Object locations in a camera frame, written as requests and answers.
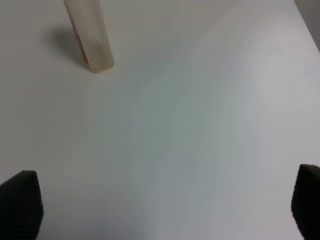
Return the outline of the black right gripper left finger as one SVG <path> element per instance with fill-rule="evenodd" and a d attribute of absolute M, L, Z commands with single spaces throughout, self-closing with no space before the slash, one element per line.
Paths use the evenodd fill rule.
<path fill-rule="evenodd" d="M 35 240 L 44 207 L 37 172 L 22 170 L 0 185 L 0 238 Z"/>

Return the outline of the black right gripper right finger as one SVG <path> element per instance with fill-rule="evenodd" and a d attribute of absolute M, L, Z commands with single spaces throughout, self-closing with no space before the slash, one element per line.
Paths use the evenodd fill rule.
<path fill-rule="evenodd" d="M 305 240 L 320 239 L 320 168 L 301 164 L 291 199 L 291 212 Z"/>

